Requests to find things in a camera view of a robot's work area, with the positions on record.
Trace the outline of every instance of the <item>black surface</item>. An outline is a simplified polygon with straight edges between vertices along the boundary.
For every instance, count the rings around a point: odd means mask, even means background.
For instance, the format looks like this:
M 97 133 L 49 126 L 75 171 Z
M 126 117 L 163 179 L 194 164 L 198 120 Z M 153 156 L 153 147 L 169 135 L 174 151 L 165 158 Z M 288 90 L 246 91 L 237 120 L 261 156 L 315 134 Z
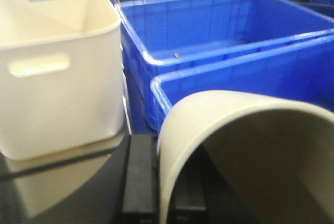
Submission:
M 127 135 L 90 180 L 54 207 L 24 223 L 119 223 L 129 143 L 130 136 Z
M 168 223 L 260 224 L 219 173 L 202 146 L 192 154 L 176 181 Z
M 122 224 L 158 222 L 157 153 L 150 135 L 133 135 L 122 211 Z
M 197 155 L 191 156 L 177 178 L 171 198 L 169 224 L 208 223 L 199 162 Z

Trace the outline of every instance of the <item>blue crate ribbed wall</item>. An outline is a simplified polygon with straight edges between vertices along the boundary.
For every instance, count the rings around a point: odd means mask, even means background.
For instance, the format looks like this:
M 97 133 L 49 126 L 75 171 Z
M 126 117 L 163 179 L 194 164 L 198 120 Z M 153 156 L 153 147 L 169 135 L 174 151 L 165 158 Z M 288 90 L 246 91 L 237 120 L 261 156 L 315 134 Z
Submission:
M 192 93 L 233 90 L 313 103 L 334 111 L 334 36 L 162 74 L 153 79 L 156 129 Z

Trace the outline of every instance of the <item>beige plastic tube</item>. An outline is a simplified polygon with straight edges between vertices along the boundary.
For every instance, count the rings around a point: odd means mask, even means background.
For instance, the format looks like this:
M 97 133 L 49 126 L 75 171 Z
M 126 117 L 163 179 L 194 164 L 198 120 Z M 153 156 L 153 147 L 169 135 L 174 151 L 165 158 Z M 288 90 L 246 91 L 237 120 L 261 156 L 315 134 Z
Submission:
M 176 179 L 204 144 L 262 223 L 334 223 L 334 114 L 321 107 L 235 91 L 179 101 L 159 136 L 160 224 Z

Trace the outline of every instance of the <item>white plastic bin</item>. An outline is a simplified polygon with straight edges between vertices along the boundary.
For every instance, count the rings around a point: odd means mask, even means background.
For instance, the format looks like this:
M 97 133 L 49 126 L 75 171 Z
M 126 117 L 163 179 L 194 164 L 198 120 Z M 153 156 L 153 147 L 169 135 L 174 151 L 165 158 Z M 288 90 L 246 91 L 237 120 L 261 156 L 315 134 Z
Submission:
M 27 159 L 123 123 L 120 19 L 109 0 L 0 0 L 0 151 Z

